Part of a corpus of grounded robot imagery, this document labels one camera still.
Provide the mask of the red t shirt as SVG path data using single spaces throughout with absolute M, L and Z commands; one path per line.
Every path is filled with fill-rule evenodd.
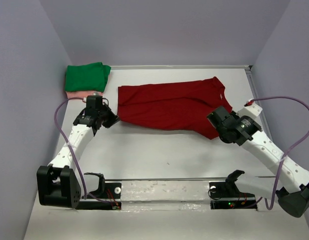
M 204 80 L 118 87 L 117 114 L 123 122 L 165 131 L 194 131 L 210 140 L 219 136 L 207 116 L 232 106 L 217 77 Z

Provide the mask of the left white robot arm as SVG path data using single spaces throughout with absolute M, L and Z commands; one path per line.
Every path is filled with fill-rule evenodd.
M 59 123 L 55 123 L 64 145 L 48 165 L 40 166 L 36 172 L 39 202 L 42 206 L 75 209 L 81 199 L 90 197 L 114 210 L 119 209 L 111 191 L 106 188 L 103 174 L 89 173 L 97 180 L 91 181 L 87 187 L 79 160 L 97 131 L 101 127 L 112 127 L 120 118 L 103 96 L 89 95 L 82 101 L 85 108 L 74 119 L 69 135 L 63 132 Z

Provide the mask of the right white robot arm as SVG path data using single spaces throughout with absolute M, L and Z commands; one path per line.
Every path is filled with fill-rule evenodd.
M 247 193 L 273 200 L 286 213 L 300 218 L 309 208 L 309 171 L 285 155 L 256 122 L 262 110 L 255 103 L 238 112 L 219 106 L 207 116 L 223 143 L 242 147 L 276 176 L 261 178 L 235 170 L 225 180 L 225 192 L 230 196 Z

